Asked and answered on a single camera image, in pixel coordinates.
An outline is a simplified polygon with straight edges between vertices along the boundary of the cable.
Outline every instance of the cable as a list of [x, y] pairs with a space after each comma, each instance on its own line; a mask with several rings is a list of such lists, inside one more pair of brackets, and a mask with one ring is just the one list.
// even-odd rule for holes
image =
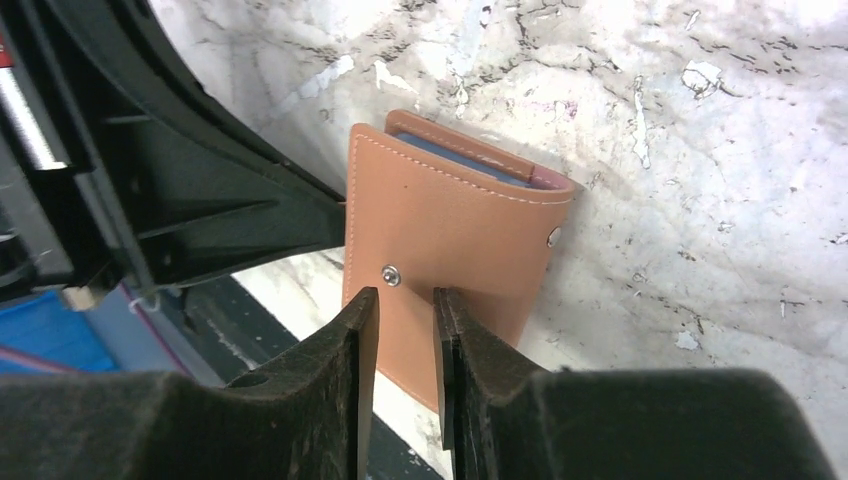
[[162, 337], [162, 334], [159, 333], [159, 330], [157, 330], [156, 326], [153, 325], [153, 321], [150, 319], [150, 316], [147, 315], [147, 312], [144, 310], [144, 308], [139, 305], [141, 303], [138, 301], [139, 299], [133, 298], [130, 289], [127, 288], [127, 286], [124, 285], [123, 282], [118, 284], [118, 288], [121, 290], [121, 292], [123, 292], [124, 296], [127, 298], [130, 310], [135, 313], [139, 320], [141, 320], [141, 323], [143, 323], [144, 326], [147, 327], [147, 330], [149, 330], [150, 333], [153, 335], [153, 338], [156, 340], [156, 343], [159, 345], [159, 348], [161, 348], [165, 352], [174, 367], [176, 367], [177, 370], [183, 375], [189, 378], [194, 378], [191, 374], [191, 371], [189, 371], [189, 369], [180, 359], [179, 355], [174, 352], [174, 349], [171, 348], [170, 345], [168, 345], [168, 342], [165, 341], [165, 338]]
[[63, 365], [61, 363], [47, 360], [46, 358], [33, 355], [12, 347], [0, 345], [0, 360], [14, 363], [15, 365], [31, 368], [44, 373], [81, 373], [82, 370]]

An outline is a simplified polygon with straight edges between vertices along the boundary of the silver stud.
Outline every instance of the silver stud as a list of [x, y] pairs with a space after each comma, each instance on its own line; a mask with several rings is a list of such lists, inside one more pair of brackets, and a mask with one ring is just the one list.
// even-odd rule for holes
[[400, 272], [394, 265], [386, 265], [383, 267], [382, 275], [383, 281], [386, 282], [386, 285], [390, 287], [397, 287], [400, 285]]
[[557, 227], [555, 228], [550, 235], [548, 235], [548, 247], [553, 248], [556, 245], [556, 242], [559, 241], [559, 237], [562, 236], [562, 229]]

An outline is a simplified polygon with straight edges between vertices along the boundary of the leather pouch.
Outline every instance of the leather pouch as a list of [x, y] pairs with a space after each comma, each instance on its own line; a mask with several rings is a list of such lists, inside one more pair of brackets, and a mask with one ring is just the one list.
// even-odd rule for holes
[[[404, 134], [489, 173], [398, 138]], [[459, 289], [476, 318], [515, 346], [574, 184], [403, 110], [389, 113], [385, 132], [354, 125], [348, 162], [344, 304], [362, 287], [379, 289], [377, 367], [435, 411], [433, 288]]]

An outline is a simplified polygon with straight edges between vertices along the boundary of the marble surface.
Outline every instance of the marble surface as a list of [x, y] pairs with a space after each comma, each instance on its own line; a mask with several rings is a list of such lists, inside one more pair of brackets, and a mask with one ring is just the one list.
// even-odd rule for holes
[[[520, 345], [549, 368], [746, 366], [848, 475], [848, 6], [839, 0], [151, 0], [206, 91], [344, 191], [407, 108], [581, 191]], [[341, 251], [236, 275], [306, 336]], [[375, 410], [445, 474], [435, 416]]]

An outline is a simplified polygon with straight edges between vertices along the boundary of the red object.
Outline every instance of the red object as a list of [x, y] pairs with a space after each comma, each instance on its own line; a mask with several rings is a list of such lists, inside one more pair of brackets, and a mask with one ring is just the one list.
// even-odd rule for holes
[[0, 68], [6, 68], [12, 66], [12, 57], [9, 56], [9, 52], [6, 51], [6, 44], [3, 43], [3, 37], [0, 37]]

